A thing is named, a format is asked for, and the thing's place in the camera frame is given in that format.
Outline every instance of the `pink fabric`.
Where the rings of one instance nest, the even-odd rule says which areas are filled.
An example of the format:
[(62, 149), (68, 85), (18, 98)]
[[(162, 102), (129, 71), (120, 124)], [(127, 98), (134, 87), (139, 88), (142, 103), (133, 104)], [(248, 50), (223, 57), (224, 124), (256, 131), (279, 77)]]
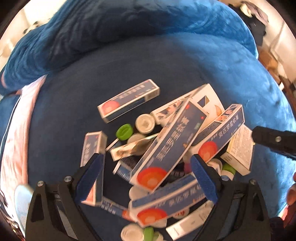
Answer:
[(11, 119), (4, 146), (0, 189), (3, 192), (9, 214), (15, 217), (14, 192), (19, 184), (28, 184), (28, 139), (31, 116), (45, 76), (23, 87), (19, 103)]

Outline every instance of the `blue velvet cushion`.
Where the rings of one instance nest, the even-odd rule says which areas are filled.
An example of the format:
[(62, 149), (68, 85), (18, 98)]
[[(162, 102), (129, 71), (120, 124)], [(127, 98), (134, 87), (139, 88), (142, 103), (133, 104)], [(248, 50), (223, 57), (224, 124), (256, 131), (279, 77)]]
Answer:
[(17, 90), (110, 42), (178, 32), (236, 40), (258, 54), (247, 26), (217, 0), (68, 0), (47, 24), (18, 42), (5, 82), (9, 90)]
[[(146, 79), (153, 79), (160, 96), (106, 124), (97, 105)], [(295, 131), (287, 99), (256, 57), (234, 40), (180, 33), (138, 37), (105, 46), (87, 54), (42, 86), (33, 112), (28, 150), (29, 184), (55, 183), (79, 168), (84, 135), (104, 131), (108, 143), (119, 126), (150, 113), (190, 90), (210, 83), (224, 107), (241, 103), (246, 125)], [(130, 184), (113, 175), (116, 162), (106, 155), (104, 195), (127, 206)], [(285, 205), (295, 163), (256, 145), (250, 175), (258, 181), (270, 217)], [(128, 222), (99, 207), (82, 205), (103, 240), (120, 240)], [(181, 240), (192, 240), (196, 232)], [(165, 240), (171, 240), (166, 234)]]

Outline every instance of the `barcode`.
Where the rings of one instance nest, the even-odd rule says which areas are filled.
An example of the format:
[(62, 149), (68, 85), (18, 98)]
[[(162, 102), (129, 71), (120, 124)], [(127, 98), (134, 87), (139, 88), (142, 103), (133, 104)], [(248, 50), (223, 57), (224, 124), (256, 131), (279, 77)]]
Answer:
[(158, 90), (155, 90), (152, 93), (146, 95), (145, 98), (146, 98), (146, 101), (148, 101), (155, 98), (156, 96), (158, 96)]

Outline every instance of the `green bottle cap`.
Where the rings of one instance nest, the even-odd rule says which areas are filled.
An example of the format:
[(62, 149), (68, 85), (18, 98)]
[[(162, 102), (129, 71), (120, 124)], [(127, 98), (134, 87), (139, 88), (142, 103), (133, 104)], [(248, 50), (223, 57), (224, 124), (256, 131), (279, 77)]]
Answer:
[(225, 171), (229, 171), (231, 172), (233, 175), (237, 172), (231, 165), (229, 165), (228, 163), (224, 163), (222, 166), (222, 170)]
[(130, 124), (125, 124), (116, 131), (116, 137), (121, 141), (127, 140), (132, 134), (133, 128)]
[(144, 229), (144, 241), (153, 241), (154, 229), (153, 227), (146, 227)]

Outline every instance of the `blue gripper pad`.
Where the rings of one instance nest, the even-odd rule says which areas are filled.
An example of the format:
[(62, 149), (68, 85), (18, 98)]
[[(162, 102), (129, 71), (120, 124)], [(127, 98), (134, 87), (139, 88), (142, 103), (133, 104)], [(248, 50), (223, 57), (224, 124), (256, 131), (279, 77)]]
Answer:
[(217, 192), (220, 191), (221, 186), (219, 174), (214, 168), (209, 167), (199, 155), (193, 155), (190, 163), (192, 172), (204, 191), (206, 198), (216, 204), (218, 201)]
[(95, 153), (88, 162), (92, 162), (88, 167), (87, 171), (81, 177), (76, 188), (75, 202), (80, 203), (84, 201), (94, 182), (96, 181), (98, 175), (103, 171), (104, 167), (104, 154)]

